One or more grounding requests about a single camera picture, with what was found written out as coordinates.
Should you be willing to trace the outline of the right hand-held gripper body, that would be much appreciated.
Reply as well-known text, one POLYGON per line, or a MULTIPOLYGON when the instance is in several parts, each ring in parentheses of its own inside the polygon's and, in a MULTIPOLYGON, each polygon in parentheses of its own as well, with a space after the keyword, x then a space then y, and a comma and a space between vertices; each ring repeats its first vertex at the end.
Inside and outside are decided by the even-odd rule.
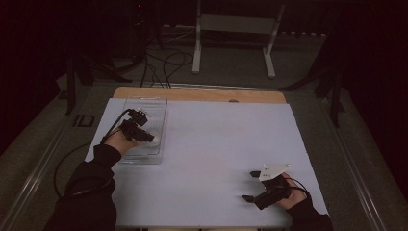
POLYGON ((263 210, 277 201, 288 198, 291 194, 289 184, 282 173, 291 168, 289 164, 263 165, 261 175, 257 178, 265 187, 265 191, 255 196, 255 205, 263 210))

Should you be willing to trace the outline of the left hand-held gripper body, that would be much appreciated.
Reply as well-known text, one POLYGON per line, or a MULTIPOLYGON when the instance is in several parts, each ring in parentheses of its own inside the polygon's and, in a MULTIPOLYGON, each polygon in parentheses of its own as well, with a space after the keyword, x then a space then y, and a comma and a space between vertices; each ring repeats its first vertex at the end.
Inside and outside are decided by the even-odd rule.
POLYGON ((124 119, 119 125, 127 140, 138 141, 139 131, 144 131, 142 126, 147 122, 146 113, 141 110, 127 109, 124 113, 128 114, 129 118, 124 119))

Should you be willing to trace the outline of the clear plastic container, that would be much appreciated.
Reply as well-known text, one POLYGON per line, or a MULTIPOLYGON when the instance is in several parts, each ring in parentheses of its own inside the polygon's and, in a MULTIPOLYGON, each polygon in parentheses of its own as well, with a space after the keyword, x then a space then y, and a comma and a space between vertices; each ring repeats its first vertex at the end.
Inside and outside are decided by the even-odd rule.
POLYGON ((141 110, 146 113, 147 122, 142 129, 148 133, 149 129, 157 129, 160 133, 161 142, 157 146, 149 146, 149 142, 130 149, 122 159, 122 163, 138 165, 159 165, 163 159, 163 135, 166 120, 167 99, 161 97, 129 97, 125 100, 120 124, 124 119, 128 119, 127 109, 141 110))

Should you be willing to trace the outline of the person's left hand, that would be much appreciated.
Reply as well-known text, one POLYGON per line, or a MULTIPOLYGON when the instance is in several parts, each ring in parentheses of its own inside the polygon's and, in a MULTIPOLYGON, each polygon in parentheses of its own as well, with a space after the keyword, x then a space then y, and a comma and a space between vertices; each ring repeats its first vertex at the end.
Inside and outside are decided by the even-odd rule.
POLYGON ((104 143, 116 149, 121 156, 124 156, 130 149, 142 145, 141 141, 127 140, 120 129, 114 129, 104 143))

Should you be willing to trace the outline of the person's right hand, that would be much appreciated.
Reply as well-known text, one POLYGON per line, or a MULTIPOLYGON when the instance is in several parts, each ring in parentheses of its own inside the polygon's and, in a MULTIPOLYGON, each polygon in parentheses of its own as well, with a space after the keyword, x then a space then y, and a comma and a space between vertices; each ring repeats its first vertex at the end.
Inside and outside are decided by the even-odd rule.
POLYGON ((291 186, 291 194, 288 198, 283 198, 277 201, 276 204, 285 210, 290 210, 293 206, 305 200, 307 195, 304 191, 298 189, 297 184, 289 174, 282 173, 282 176, 291 186))

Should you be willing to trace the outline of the white table mat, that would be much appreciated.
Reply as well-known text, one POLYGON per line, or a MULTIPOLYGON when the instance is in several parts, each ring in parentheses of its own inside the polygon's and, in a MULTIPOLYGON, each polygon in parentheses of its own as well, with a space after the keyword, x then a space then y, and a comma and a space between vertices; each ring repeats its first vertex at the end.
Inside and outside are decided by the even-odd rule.
POLYGON ((264 190, 251 171, 276 164, 290 165, 315 208, 327 211, 288 104, 171 101, 162 144, 158 165, 115 165, 117 226, 287 227, 278 206, 243 200, 264 190))

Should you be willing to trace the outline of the wooden table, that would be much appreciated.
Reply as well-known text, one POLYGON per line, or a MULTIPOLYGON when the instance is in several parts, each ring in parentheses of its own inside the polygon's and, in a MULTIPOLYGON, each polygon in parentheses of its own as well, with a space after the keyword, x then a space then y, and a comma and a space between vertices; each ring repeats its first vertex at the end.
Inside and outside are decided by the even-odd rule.
POLYGON ((283 93, 258 90, 159 89, 119 87, 113 98, 166 97, 169 100, 286 104, 283 93))

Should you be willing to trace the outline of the black stand legs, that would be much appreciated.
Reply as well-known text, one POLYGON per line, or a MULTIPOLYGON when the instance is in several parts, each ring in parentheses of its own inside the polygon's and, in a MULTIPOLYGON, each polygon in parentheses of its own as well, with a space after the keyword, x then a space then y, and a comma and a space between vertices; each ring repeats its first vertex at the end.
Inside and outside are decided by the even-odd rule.
POLYGON ((125 79, 117 74, 112 67, 108 67, 105 64, 97 63, 90 57, 85 55, 71 56, 66 60, 66 101, 67 107, 65 114, 69 116, 76 104, 76 77, 79 77, 80 82, 83 85, 90 86, 94 78, 91 74, 91 70, 102 72, 109 76, 113 80, 119 83, 130 83, 129 79, 125 79))

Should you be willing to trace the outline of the black tripod legs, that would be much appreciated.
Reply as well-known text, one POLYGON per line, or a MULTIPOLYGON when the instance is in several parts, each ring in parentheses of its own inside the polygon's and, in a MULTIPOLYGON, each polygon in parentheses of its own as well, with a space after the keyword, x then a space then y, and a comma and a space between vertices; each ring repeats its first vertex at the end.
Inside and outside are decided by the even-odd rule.
POLYGON ((305 78, 296 81, 293 84, 279 88, 280 91, 292 91, 299 89, 309 83, 316 80, 319 81, 318 85, 314 90, 316 98, 325 98, 329 95, 330 99, 330 109, 329 117, 332 123, 339 127, 339 111, 342 108, 341 104, 341 88, 342 88, 342 78, 341 69, 339 67, 320 67, 318 69, 310 70, 305 78))

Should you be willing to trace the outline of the white metal stand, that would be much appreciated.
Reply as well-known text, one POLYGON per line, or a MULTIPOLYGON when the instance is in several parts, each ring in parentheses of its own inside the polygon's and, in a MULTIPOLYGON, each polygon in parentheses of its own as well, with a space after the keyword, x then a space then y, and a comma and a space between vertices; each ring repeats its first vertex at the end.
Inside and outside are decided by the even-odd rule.
POLYGON ((268 78, 274 79, 276 77, 271 51, 277 38, 278 30, 285 11, 284 4, 279 5, 277 15, 273 18, 206 14, 201 11, 201 6, 202 0, 197 0, 195 47, 191 70, 193 74, 198 74, 200 72, 202 52, 201 32, 217 31, 269 35, 268 45, 263 48, 263 56, 268 78))

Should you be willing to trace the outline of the metal floor rail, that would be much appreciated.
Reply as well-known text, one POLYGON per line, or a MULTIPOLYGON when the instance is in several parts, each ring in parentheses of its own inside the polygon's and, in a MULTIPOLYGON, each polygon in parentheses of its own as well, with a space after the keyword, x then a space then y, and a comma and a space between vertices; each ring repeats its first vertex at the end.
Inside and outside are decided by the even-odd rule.
POLYGON ((40 231, 57 195, 54 169, 65 155, 82 156, 90 128, 78 128, 87 98, 79 97, 70 115, 54 99, 0 157, 0 231, 40 231))
POLYGON ((371 193, 352 157, 352 153, 345 142, 341 130, 334 125, 329 115, 330 106, 327 99, 317 99, 319 108, 323 112, 324 119, 333 134, 337 145, 340 147, 340 157, 344 162, 348 177, 357 193, 360 204, 366 214, 372 231, 387 231, 384 220, 378 213, 371 193))

